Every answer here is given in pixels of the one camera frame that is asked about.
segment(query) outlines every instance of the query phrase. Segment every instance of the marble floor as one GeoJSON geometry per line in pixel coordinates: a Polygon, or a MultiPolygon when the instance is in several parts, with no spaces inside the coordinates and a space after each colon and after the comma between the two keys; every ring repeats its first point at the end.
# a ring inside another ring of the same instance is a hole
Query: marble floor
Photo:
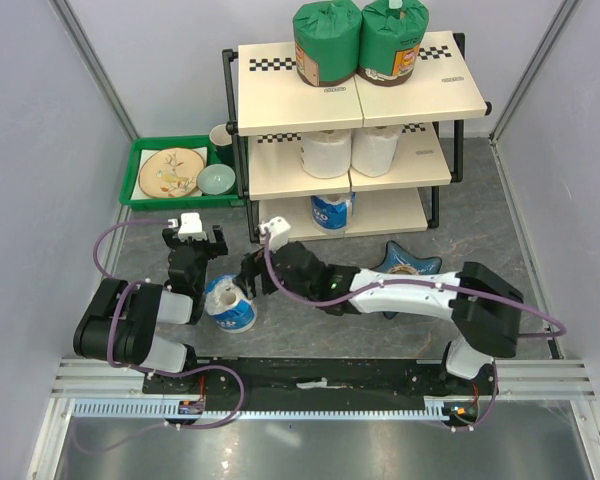
{"type": "MultiPolygon", "coordinates": [[[[451,140],[441,141],[448,159],[451,140]]],[[[172,218],[175,211],[134,212],[132,218],[172,218]]],[[[243,208],[200,211],[207,228],[220,224],[229,255],[212,262],[207,279],[238,273],[240,260],[257,246],[249,242],[243,208]]],[[[159,226],[127,229],[116,275],[127,280],[167,278],[168,249],[159,226]]],[[[465,142],[465,175],[460,184],[440,189],[440,227],[421,233],[307,242],[323,261],[374,267],[384,256],[387,240],[395,240],[419,257],[442,257],[442,272],[459,270],[465,261],[485,264],[521,290],[527,303],[534,303],[531,283],[514,231],[491,148],[486,139],[465,142]]],[[[295,304],[281,294],[259,295],[254,327],[228,334],[204,316],[197,326],[163,325],[166,338],[192,344],[199,355],[294,356],[294,357],[403,357],[440,358],[446,344],[458,335],[447,321],[399,314],[387,320],[382,314],[334,317],[320,310],[295,304]]],[[[538,331],[541,324],[523,317],[522,331],[538,331]]],[[[549,358],[543,340],[522,340],[518,357],[549,358]]]]}

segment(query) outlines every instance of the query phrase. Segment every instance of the bowl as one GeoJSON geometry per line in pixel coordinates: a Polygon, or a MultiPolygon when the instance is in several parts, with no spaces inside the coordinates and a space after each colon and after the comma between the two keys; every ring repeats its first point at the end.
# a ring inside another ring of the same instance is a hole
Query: bowl
{"type": "Polygon", "coordinates": [[[197,183],[205,195],[224,195],[236,183],[236,174],[231,167],[217,163],[205,167],[198,175],[197,183]]]}

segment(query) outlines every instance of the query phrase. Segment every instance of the blue star-shaped object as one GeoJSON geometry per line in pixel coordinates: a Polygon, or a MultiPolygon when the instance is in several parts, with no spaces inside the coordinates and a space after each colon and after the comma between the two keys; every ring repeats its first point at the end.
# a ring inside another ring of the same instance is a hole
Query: blue star-shaped object
{"type": "MultiPolygon", "coordinates": [[[[372,270],[380,273],[389,273],[392,269],[401,265],[412,267],[419,275],[435,275],[442,267],[442,259],[440,257],[415,257],[396,242],[390,240],[387,242],[384,260],[372,270]]],[[[396,315],[396,312],[384,312],[384,316],[389,319],[392,319],[396,315]]]]}

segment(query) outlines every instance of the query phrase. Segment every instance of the black metal shelf frame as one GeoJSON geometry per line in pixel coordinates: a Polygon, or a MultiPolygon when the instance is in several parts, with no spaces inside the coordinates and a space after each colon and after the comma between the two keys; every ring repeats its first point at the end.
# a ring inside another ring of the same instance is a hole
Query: black metal shelf frame
{"type": "MultiPolygon", "coordinates": [[[[458,45],[458,49],[465,56],[465,34],[454,33],[453,38],[458,45]]],[[[232,49],[222,51],[222,65],[224,68],[224,83],[227,94],[227,107],[229,110],[229,121],[227,122],[227,132],[233,139],[233,156],[236,165],[236,182],[238,187],[238,197],[245,200],[247,207],[247,223],[249,228],[249,240],[252,243],[258,243],[258,201],[252,201],[249,197],[249,165],[247,159],[247,146],[245,138],[241,137],[238,130],[238,119],[236,114],[236,102],[233,92],[233,75],[231,64],[238,58],[238,52],[232,49]]],[[[485,115],[491,113],[491,102],[485,102],[487,111],[485,115]]],[[[440,124],[433,122],[436,136],[440,138],[440,124]]],[[[460,183],[464,177],[464,120],[454,120],[453,122],[453,170],[451,173],[451,183],[460,183]]],[[[431,187],[431,211],[427,220],[429,228],[438,228],[440,225],[440,187],[431,187]]]]}

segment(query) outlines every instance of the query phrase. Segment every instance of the white wall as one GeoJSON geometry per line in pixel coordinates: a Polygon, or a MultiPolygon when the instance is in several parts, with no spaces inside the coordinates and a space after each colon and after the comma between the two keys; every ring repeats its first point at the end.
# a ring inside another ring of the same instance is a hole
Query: white wall
{"type": "Polygon", "coordinates": [[[48,2],[0,1],[0,480],[25,477],[127,148],[48,2]]]}
{"type": "MultiPolygon", "coordinates": [[[[69,0],[142,136],[207,133],[227,120],[221,51],[290,41],[308,0],[69,0]]],[[[370,3],[356,0],[360,6],[370,3]]],[[[428,0],[430,30],[467,34],[467,61],[494,111],[489,133],[560,0],[428,0]]]]}
{"type": "Polygon", "coordinates": [[[567,350],[600,400],[600,0],[581,2],[500,151],[567,350]]]}

